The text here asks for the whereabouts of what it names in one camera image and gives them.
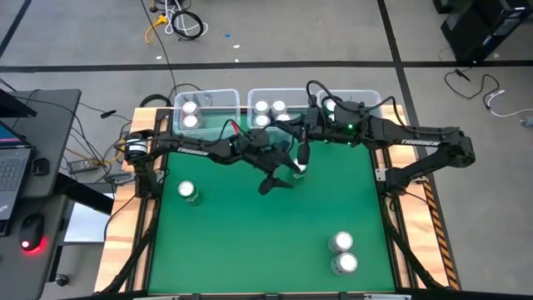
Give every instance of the computer mouse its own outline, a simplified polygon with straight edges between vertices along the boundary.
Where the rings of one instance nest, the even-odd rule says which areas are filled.
[[[20,247],[24,251],[32,251],[42,241],[44,232],[44,216],[41,213],[33,213],[27,216],[18,232]]]

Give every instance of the laptop keyboard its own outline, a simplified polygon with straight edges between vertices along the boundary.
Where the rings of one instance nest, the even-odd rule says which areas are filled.
[[[25,167],[26,158],[0,158],[0,192],[16,190]]]

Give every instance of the gray floor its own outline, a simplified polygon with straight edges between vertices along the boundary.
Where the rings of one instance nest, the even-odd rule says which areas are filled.
[[[7,31],[22,0],[0,2],[0,37]],[[440,32],[445,17],[429,0],[386,0],[403,61],[452,61]],[[386,61],[391,52],[374,0],[246,2],[196,0],[192,11],[209,23],[197,42],[178,42],[158,32],[172,63],[229,63],[275,61]],[[533,23],[519,27],[496,51],[493,60],[533,59]],[[147,20],[140,3],[126,0],[33,0],[0,66],[62,66],[164,63],[157,41],[144,43]],[[230,33],[231,39],[225,38]],[[477,97],[467,101],[444,84],[449,68],[409,68],[407,80],[417,116],[428,126],[460,126],[472,137],[477,162],[467,169],[436,172],[437,192],[458,272],[465,290],[533,293],[528,278],[533,269],[530,195],[533,131],[518,117],[498,118]],[[533,108],[533,67],[477,68],[468,83],[451,77],[464,93],[481,85],[489,73],[507,92],[497,98],[499,113]],[[403,103],[394,68],[322,67],[175,71],[178,82],[201,88],[235,88],[242,101],[252,88],[298,88],[309,79],[330,88],[375,89],[382,97],[394,95]],[[103,110],[131,116],[148,94],[168,94],[168,71],[2,73],[15,88],[80,88],[82,101]],[[493,83],[486,84],[486,90]],[[88,139],[103,152],[117,137],[123,121],[101,120],[97,112],[80,107]],[[68,146],[82,149],[73,140]],[[69,160],[75,157],[67,154]],[[83,174],[91,182],[101,173]],[[62,257],[65,273],[76,280],[71,287],[48,285],[43,298],[87,295],[97,272],[101,248],[75,247]]]

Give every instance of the black desk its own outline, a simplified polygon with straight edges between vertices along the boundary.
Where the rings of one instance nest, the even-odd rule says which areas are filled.
[[[32,92],[15,92],[13,96],[29,98]],[[79,90],[52,90],[34,92],[31,99],[62,105],[76,112],[80,102]],[[112,199],[59,173],[62,155],[67,145],[74,116],[63,107],[19,99],[37,112],[36,117],[4,118],[8,126],[22,134],[36,148],[35,158],[46,158],[50,164],[47,176],[28,174],[22,196],[15,204],[8,237],[0,237],[0,298],[37,299],[46,281],[53,281],[62,251],[59,241],[66,230],[66,211],[69,200],[109,214]],[[19,246],[18,229],[29,214],[40,212],[45,216],[46,245],[39,253],[27,255]]]

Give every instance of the green table surface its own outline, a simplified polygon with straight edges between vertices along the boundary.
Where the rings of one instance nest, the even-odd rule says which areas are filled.
[[[303,180],[266,196],[257,192],[265,174],[244,162],[173,153],[167,167],[149,293],[394,290],[365,147],[314,142]],[[288,178],[289,170],[276,176]],[[201,205],[179,196],[184,180],[197,186]],[[358,267],[350,275],[331,270],[328,240],[339,231],[353,236]]]

